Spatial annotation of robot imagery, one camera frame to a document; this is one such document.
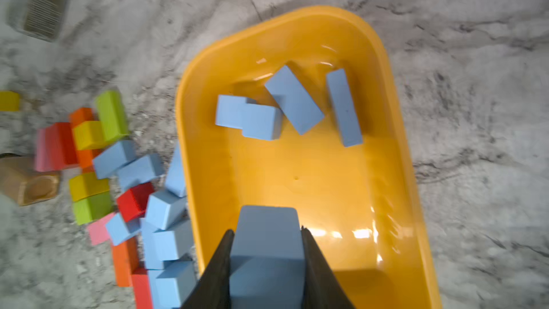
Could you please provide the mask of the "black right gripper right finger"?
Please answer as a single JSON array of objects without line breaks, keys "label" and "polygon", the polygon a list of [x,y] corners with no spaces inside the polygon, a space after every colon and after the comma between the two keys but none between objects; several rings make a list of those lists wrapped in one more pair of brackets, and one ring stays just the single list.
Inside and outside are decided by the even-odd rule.
[{"label": "black right gripper right finger", "polygon": [[310,230],[302,227],[301,234],[306,264],[302,308],[355,308]]}]

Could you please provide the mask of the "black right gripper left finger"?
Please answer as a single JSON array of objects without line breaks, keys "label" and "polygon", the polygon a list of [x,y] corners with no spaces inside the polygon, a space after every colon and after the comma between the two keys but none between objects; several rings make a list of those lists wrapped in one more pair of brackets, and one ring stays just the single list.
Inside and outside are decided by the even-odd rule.
[{"label": "black right gripper left finger", "polygon": [[230,250],[233,240],[234,231],[227,230],[182,308],[231,308]]}]

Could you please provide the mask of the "yellow plastic tray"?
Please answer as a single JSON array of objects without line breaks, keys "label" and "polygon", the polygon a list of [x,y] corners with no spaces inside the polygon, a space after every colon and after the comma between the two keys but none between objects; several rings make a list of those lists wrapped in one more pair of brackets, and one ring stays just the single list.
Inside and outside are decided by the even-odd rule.
[{"label": "yellow plastic tray", "polygon": [[[278,140],[217,126],[220,94],[273,105],[265,83],[287,65],[324,112]],[[345,147],[327,88],[344,69],[363,135]],[[200,272],[244,205],[293,207],[356,308],[440,308],[437,276],[390,61],[359,16],[307,7],[199,53],[175,104]]]}]

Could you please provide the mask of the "blue block picked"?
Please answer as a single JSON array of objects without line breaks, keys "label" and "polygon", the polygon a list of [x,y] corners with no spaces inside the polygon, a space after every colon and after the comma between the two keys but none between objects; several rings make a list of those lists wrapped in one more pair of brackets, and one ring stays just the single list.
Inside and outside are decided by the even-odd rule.
[{"label": "blue block picked", "polygon": [[257,102],[248,97],[220,94],[217,98],[215,124],[220,127],[242,129],[242,111],[246,104]]},{"label": "blue block picked", "polygon": [[242,135],[256,140],[278,140],[282,121],[283,113],[277,107],[246,104],[243,109]]}]

